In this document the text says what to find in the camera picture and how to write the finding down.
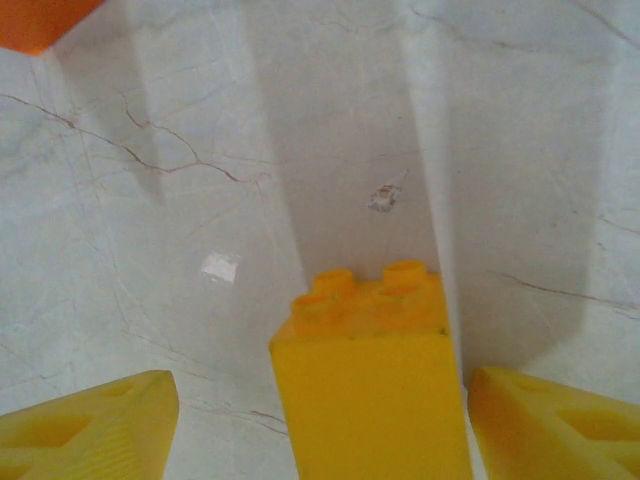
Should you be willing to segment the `orange lego brick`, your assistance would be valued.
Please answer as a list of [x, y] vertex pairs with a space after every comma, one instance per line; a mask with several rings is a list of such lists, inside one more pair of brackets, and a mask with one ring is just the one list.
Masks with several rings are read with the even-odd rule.
[[0, 47], [38, 55], [106, 0], [0, 0]]

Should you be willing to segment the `yellow lego brick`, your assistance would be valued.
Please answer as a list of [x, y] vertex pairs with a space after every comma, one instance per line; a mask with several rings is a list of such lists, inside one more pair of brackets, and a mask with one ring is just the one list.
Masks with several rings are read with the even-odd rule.
[[269, 344], [299, 480], [473, 480], [441, 277], [314, 278]]

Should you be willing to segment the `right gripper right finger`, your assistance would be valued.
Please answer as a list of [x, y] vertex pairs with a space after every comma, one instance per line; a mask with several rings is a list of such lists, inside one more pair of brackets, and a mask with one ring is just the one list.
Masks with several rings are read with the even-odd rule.
[[640, 480], [640, 405], [496, 367], [468, 393], [488, 480]]

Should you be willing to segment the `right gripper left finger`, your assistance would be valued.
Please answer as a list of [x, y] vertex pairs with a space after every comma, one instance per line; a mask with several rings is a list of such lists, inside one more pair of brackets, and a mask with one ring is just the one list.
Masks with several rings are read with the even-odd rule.
[[179, 416], [150, 370], [0, 416], [0, 480], [163, 480]]

